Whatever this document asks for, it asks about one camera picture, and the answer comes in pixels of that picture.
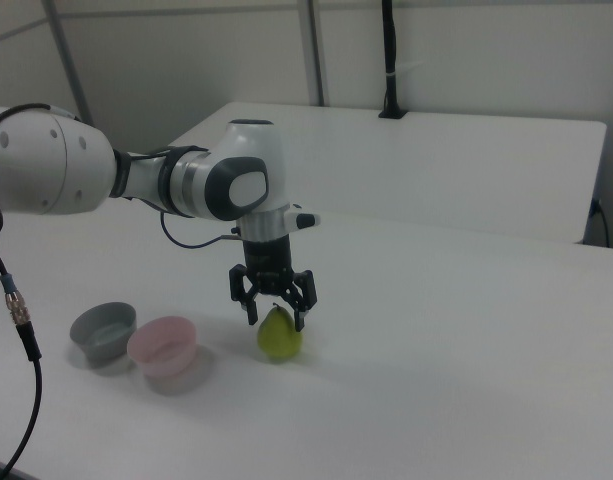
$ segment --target white table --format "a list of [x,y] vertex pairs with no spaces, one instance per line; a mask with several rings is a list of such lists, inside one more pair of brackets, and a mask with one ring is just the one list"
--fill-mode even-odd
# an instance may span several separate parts
[[[227,225],[171,221],[184,241]],[[19,468],[41,479],[613,479],[613,250],[323,214],[292,236],[319,303],[302,354],[268,363],[229,299],[241,245],[188,252],[155,212],[9,215],[45,397]],[[72,321],[123,300],[182,314],[200,355],[149,382],[90,369]],[[260,315],[270,300],[260,305]],[[32,367],[0,289],[0,459],[21,438]]]
[[176,145],[214,146],[236,118],[281,132],[289,192],[318,210],[575,243],[606,126],[599,122],[230,103]]

